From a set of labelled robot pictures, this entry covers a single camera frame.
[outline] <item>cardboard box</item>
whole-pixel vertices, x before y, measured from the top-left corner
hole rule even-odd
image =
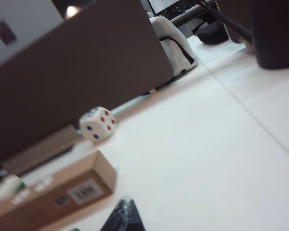
[[[116,171],[100,151],[0,202],[0,231],[32,231],[110,195]]]

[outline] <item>white sticker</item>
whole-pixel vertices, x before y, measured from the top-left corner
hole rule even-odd
[[[83,205],[104,194],[104,192],[93,179],[88,179],[83,183],[80,183],[73,188],[68,189],[66,192],[78,205]]]

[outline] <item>green object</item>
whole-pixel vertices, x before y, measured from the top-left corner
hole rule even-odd
[[[22,182],[22,183],[19,185],[19,187],[16,189],[16,193],[19,192],[19,191],[21,191],[22,189],[24,189],[24,188],[26,188],[26,187],[27,187],[27,185]]]

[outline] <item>desk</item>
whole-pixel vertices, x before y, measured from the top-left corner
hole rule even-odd
[[[127,194],[148,231],[289,231],[289,69],[262,70],[231,42],[189,42],[199,66],[115,110],[107,142],[81,141],[23,177],[32,184],[95,148],[118,171],[112,196],[44,231],[99,230]]]

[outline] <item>dice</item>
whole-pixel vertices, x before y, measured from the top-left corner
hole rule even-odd
[[[109,110],[95,107],[80,118],[79,127],[84,138],[96,143],[110,136],[116,129],[116,123]]]

